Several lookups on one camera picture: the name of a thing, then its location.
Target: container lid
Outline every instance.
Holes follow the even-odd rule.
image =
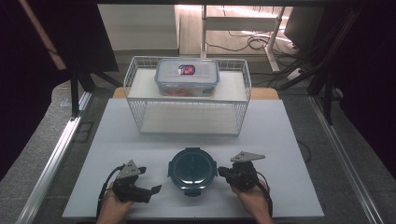
[[[186,147],[169,161],[168,176],[189,197],[201,195],[218,175],[216,162],[198,147]]]
[[[155,81],[159,83],[219,82],[218,62],[208,59],[162,59],[157,66]]]

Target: white desk leg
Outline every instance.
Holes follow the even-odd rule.
[[[201,58],[206,58],[206,5],[202,6],[202,42],[201,42]]]
[[[280,23],[282,22],[282,16],[284,12],[285,12],[285,7],[282,7],[279,10],[279,13],[277,14],[276,22],[274,25],[274,31],[271,34],[270,41],[268,42],[268,45],[265,47],[265,53],[267,54],[267,58],[273,72],[279,72],[279,66],[277,66],[276,59],[274,57],[274,44],[276,41],[277,32],[279,31]]]

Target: human hand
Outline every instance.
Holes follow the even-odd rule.
[[[269,187],[260,180],[260,183],[269,192]],[[242,191],[236,187],[231,186],[233,193],[238,196],[245,210],[254,217],[258,224],[271,224],[274,223],[271,216],[269,215],[268,202],[264,197],[264,194],[259,187],[254,186],[252,189]]]
[[[100,210],[97,224],[117,224],[120,223],[129,210],[131,209],[134,202],[123,203],[119,200],[117,195],[113,191],[113,183],[110,184],[109,189],[102,200],[102,208]]]

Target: metal basket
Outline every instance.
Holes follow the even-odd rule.
[[[219,84],[211,97],[162,96],[154,81],[163,57],[133,57],[124,80],[125,95],[141,133],[238,135],[251,94],[248,63],[213,59]]]

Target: dark round lid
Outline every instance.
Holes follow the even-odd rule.
[[[168,176],[190,197],[201,195],[218,175],[216,162],[198,147],[186,147],[169,162]]]

